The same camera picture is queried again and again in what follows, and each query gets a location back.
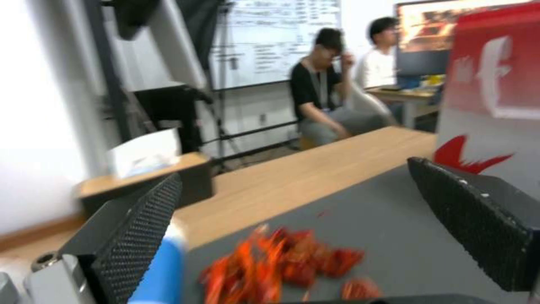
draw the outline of whiteboard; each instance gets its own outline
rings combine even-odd
[[[210,52],[214,89],[288,80],[291,68],[309,53],[319,30],[340,26],[339,0],[233,2],[227,18],[225,56],[221,43],[222,15],[218,16]]]

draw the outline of textured gripper pad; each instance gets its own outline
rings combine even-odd
[[[156,253],[178,203],[181,182],[173,174],[142,196],[100,252],[94,271],[107,303],[126,303]]]
[[[484,272],[504,290],[529,289],[532,230],[451,171],[415,157],[408,166],[435,216]]]

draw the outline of computer screen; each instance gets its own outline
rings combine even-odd
[[[397,10],[397,74],[445,74],[457,19],[531,0],[439,0],[408,2]]]

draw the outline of black tripod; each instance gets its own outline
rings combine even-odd
[[[210,102],[205,101],[208,110],[212,116],[216,119],[216,133],[218,134],[218,174],[230,171],[229,168],[225,165],[225,140],[229,141],[231,148],[235,153],[239,154],[240,149],[238,148],[234,138],[225,132],[223,129],[223,121],[225,120],[225,86],[226,82],[226,69],[227,69],[227,34],[228,34],[228,15],[231,11],[231,8],[234,6],[234,2],[227,2],[222,0],[219,11],[218,11],[218,26],[221,26],[221,36],[220,36],[220,54],[219,54],[219,89],[217,90],[218,99],[219,99],[219,112],[216,115],[216,112],[213,108],[213,105]],[[240,157],[240,162],[244,167],[247,167],[247,163],[244,161],[243,157]]]

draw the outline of gray tray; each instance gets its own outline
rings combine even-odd
[[[266,221],[270,229],[312,229],[332,246],[361,248],[364,262],[341,280],[318,277],[310,300],[338,299],[350,277],[372,278],[385,296],[465,294],[497,304],[527,302],[487,277],[423,201],[407,167],[399,167]],[[189,252],[183,303],[203,303],[200,272],[230,253],[253,230],[248,227]],[[305,290],[283,286],[283,302]]]

